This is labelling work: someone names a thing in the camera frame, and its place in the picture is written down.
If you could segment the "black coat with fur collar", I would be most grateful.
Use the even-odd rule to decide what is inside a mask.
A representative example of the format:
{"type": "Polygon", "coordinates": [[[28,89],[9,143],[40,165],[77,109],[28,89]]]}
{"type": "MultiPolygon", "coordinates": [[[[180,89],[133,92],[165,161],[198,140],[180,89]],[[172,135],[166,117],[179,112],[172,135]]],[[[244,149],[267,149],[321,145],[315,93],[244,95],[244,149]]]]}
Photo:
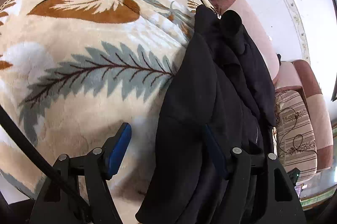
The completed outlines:
{"type": "Polygon", "coordinates": [[[241,17],[206,6],[164,97],[140,223],[221,223],[234,147],[271,147],[275,90],[241,17]]]}

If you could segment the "striped floral brown cushion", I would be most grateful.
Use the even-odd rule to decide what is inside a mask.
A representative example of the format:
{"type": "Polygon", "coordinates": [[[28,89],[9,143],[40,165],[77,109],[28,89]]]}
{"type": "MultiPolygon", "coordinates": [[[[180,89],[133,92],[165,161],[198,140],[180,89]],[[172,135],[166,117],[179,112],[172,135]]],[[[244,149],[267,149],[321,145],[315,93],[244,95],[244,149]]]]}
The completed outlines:
{"type": "Polygon", "coordinates": [[[277,153],[286,172],[297,168],[297,183],[310,180],[317,172],[318,154],[308,110],[296,91],[275,94],[277,153]]]}

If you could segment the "small black device on pillow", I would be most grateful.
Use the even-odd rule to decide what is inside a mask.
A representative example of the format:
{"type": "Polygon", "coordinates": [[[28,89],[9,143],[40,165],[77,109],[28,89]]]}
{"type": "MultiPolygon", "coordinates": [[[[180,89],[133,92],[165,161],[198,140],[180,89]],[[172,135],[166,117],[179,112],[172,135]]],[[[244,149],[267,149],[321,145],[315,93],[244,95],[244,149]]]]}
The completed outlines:
{"type": "Polygon", "coordinates": [[[279,53],[277,53],[277,58],[278,58],[279,66],[281,66],[282,65],[282,63],[281,63],[282,56],[279,53]]]}

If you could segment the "leaf pattern fleece blanket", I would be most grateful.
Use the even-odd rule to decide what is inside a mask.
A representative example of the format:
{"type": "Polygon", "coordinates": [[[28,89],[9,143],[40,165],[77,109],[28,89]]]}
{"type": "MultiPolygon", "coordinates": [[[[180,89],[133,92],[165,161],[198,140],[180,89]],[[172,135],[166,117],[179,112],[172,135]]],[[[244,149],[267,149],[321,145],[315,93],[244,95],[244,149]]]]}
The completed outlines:
{"type": "Polygon", "coordinates": [[[136,223],[168,85],[208,0],[1,0],[1,106],[49,162],[132,139],[108,188],[136,223]]]}

